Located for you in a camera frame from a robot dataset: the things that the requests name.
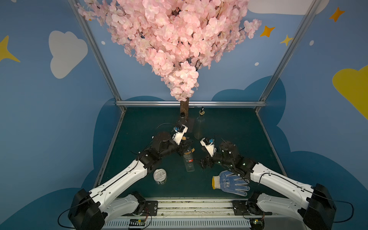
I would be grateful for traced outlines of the black capped glass bottle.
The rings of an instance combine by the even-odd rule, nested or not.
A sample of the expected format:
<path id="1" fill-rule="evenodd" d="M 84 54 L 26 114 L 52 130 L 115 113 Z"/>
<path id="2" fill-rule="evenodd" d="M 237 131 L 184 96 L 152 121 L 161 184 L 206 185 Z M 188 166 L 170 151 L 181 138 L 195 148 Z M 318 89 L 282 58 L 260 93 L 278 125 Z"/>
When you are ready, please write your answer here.
<path id="1" fill-rule="evenodd" d="M 180 119 L 178 121 L 178 124 L 180 126 L 182 126 L 182 125 L 187 126 L 187 117 L 186 117 L 186 114 L 184 112 L 181 112 L 180 113 Z"/>

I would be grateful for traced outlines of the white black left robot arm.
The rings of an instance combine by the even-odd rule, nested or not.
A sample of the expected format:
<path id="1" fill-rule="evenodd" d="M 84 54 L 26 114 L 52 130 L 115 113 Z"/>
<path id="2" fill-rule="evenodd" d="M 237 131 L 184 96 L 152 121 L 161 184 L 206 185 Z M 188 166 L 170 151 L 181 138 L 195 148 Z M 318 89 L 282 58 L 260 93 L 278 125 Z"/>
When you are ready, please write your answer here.
<path id="1" fill-rule="evenodd" d="M 149 147 L 138 153 L 133 162 L 104 184 L 90 191 L 81 189 L 73 198 L 68 219 L 77 230 L 100 230 L 106 222 L 125 214 L 142 212 L 145 199 L 139 193 L 129 194 L 122 201 L 116 198 L 138 180 L 155 171 L 162 158 L 172 153 L 183 155 L 193 141 L 183 140 L 184 133 L 161 132 L 152 138 Z"/>

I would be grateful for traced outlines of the clear square glass bottle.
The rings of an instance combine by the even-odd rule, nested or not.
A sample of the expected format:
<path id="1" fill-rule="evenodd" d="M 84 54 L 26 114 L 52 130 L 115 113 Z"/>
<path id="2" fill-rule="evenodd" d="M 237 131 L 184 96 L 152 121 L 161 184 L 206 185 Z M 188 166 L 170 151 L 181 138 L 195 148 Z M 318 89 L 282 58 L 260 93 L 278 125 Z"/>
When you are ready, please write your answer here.
<path id="1" fill-rule="evenodd" d="M 204 107 L 202 107 L 201 110 L 198 112 L 198 117 L 195 120 L 194 129 L 193 129 L 194 137 L 197 140 L 200 140 L 203 137 L 202 129 L 205 123 L 204 115 L 205 115 L 205 110 L 204 110 Z"/>

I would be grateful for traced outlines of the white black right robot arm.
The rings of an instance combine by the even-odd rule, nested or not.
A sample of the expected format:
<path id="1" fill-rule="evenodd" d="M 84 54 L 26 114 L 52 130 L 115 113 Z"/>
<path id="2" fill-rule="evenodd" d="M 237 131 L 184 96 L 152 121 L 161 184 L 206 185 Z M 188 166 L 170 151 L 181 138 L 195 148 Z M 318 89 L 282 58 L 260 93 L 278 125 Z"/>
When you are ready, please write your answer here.
<path id="1" fill-rule="evenodd" d="M 253 192 L 242 203 L 250 215 L 280 214 L 302 221 L 310 230 L 332 229 L 336 214 L 335 203 L 328 189 L 320 184 L 315 186 L 292 180 L 261 163 L 242 157 L 236 145 L 223 141 L 219 149 L 213 139 L 200 141 L 208 156 L 201 161 L 202 168 L 218 164 L 225 168 L 212 178 L 213 189 L 247 196 L 249 183 L 266 186 L 282 197 Z"/>

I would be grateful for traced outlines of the cork stoppered glass bottle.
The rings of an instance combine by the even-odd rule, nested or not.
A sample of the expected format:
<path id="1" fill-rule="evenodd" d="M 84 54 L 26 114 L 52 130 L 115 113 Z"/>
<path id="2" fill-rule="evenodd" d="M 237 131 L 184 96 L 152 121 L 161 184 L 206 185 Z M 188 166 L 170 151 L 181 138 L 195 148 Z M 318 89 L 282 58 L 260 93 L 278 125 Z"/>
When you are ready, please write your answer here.
<path id="1" fill-rule="evenodd" d="M 184 157 L 186 171 L 187 172 L 193 172 L 193 171 L 195 171 L 194 158 L 193 158 L 193 149 L 192 148 L 188 148 L 184 152 L 183 157 Z"/>

